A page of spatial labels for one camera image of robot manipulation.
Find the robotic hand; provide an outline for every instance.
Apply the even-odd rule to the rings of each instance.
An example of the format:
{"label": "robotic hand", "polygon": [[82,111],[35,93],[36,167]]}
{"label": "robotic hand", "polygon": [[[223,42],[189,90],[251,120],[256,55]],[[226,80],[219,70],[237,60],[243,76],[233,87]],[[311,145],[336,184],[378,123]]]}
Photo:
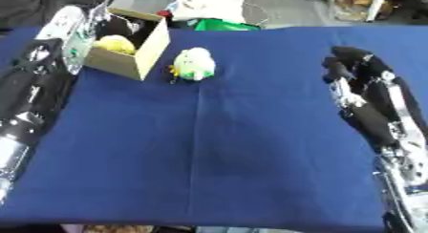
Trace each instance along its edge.
{"label": "robotic hand", "polygon": [[406,82],[380,58],[333,47],[323,66],[339,115],[375,151],[387,232],[428,232],[428,126]]}
{"label": "robotic hand", "polygon": [[0,203],[64,108],[112,1],[64,7],[0,72]]}

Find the white plush toy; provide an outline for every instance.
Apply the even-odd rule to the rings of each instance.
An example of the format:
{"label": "white plush toy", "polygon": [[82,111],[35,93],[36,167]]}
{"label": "white plush toy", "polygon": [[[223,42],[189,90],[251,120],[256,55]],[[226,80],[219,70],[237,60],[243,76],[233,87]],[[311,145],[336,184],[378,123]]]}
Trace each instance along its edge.
{"label": "white plush toy", "polygon": [[175,59],[171,73],[175,77],[201,81],[214,75],[216,63],[204,48],[192,48],[182,51]]}

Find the green cloth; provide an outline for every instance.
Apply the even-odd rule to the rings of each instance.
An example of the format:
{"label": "green cloth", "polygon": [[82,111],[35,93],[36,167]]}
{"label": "green cloth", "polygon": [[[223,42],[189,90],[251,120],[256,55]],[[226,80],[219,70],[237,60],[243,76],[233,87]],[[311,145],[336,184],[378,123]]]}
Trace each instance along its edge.
{"label": "green cloth", "polygon": [[236,24],[220,19],[201,19],[195,31],[258,31],[260,27],[248,24]]}

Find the gray floor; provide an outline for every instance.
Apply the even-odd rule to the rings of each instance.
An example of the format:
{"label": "gray floor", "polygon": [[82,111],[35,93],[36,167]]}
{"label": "gray floor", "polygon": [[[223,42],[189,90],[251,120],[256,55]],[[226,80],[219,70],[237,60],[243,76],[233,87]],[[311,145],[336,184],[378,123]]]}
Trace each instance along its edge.
{"label": "gray floor", "polygon": [[[143,12],[164,9],[173,0],[116,0],[114,7]],[[244,17],[249,24],[264,24],[267,28],[291,26],[373,26],[373,25],[413,25],[427,21],[414,21],[410,13],[400,11],[387,21],[375,23],[350,23],[334,20],[329,13],[327,0],[246,0]]]}

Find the cable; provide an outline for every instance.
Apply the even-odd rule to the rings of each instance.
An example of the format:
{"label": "cable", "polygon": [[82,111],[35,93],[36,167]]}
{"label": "cable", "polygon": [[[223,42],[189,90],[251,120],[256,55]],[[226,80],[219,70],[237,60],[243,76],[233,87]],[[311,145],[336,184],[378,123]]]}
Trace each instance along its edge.
{"label": "cable", "polygon": [[267,22],[269,21],[269,19],[270,19],[270,17],[269,17],[269,13],[268,13],[268,11],[266,11],[264,8],[259,7],[259,6],[255,5],[255,4],[250,4],[250,3],[248,3],[247,1],[245,1],[245,2],[244,2],[244,5],[248,5],[248,6],[251,6],[251,7],[253,7],[253,8],[257,8],[257,9],[259,9],[262,13],[264,13],[264,14],[266,15],[266,19],[264,19],[264,20],[262,20],[260,23],[256,24],[256,26],[260,26],[260,25],[265,24],[265,23],[267,23]]}

